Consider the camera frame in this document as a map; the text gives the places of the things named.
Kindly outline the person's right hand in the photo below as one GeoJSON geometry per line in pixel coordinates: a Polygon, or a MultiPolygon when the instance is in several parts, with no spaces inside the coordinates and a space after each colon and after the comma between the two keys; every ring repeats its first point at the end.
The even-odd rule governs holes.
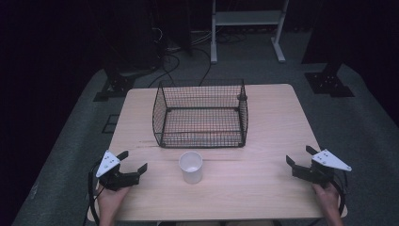
{"type": "Polygon", "coordinates": [[[316,199],[320,205],[325,218],[340,217],[339,212],[339,193],[336,188],[328,183],[325,186],[312,184],[312,189],[316,195],[316,199]]]}

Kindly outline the black wire mesh basket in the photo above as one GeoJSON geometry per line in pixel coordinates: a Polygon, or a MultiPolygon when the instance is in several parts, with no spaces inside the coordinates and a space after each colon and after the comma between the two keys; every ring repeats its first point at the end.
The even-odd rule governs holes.
{"type": "Polygon", "coordinates": [[[152,130],[162,148],[241,148],[248,107],[242,79],[168,80],[158,85],[152,130]]]}

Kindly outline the white plastic cup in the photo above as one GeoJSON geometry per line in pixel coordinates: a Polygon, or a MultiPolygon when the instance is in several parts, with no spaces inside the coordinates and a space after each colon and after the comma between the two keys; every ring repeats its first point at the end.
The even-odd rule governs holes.
{"type": "Polygon", "coordinates": [[[202,179],[202,156],[194,151],[185,152],[179,159],[184,180],[189,184],[199,183],[202,179]]]}

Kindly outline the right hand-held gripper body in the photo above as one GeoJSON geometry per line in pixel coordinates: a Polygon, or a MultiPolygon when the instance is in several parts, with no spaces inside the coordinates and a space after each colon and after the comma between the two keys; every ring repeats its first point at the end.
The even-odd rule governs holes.
{"type": "Polygon", "coordinates": [[[311,155],[311,164],[303,167],[295,163],[292,175],[296,178],[323,185],[334,179],[335,170],[351,171],[352,168],[344,163],[339,157],[324,149],[317,154],[311,155]]]}

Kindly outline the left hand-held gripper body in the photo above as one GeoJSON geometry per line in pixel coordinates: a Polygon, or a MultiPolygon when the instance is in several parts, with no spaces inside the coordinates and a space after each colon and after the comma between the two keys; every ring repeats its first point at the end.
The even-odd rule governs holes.
{"type": "Polygon", "coordinates": [[[123,187],[139,184],[140,175],[137,172],[120,172],[121,161],[112,152],[104,152],[100,166],[96,172],[96,177],[99,179],[99,183],[106,189],[117,191],[123,187]]]}

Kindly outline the person's left hand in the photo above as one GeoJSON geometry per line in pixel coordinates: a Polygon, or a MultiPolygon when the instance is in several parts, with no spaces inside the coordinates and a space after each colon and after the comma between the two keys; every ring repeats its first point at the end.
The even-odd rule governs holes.
{"type": "Polygon", "coordinates": [[[99,186],[99,189],[101,193],[99,194],[97,200],[99,204],[100,219],[115,219],[124,198],[130,191],[130,187],[123,187],[117,191],[106,189],[103,186],[99,186]]]}

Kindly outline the black stand base plate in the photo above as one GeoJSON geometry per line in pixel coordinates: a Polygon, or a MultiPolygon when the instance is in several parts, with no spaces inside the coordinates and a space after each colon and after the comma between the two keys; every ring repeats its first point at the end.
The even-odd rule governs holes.
{"type": "Polygon", "coordinates": [[[133,75],[123,76],[118,72],[106,71],[105,75],[104,86],[96,93],[93,99],[94,102],[105,102],[110,98],[125,97],[136,81],[133,75]]]}
{"type": "Polygon", "coordinates": [[[341,63],[328,63],[318,73],[305,73],[305,77],[315,94],[329,94],[331,97],[354,97],[353,92],[338,77],[341,63]]]}

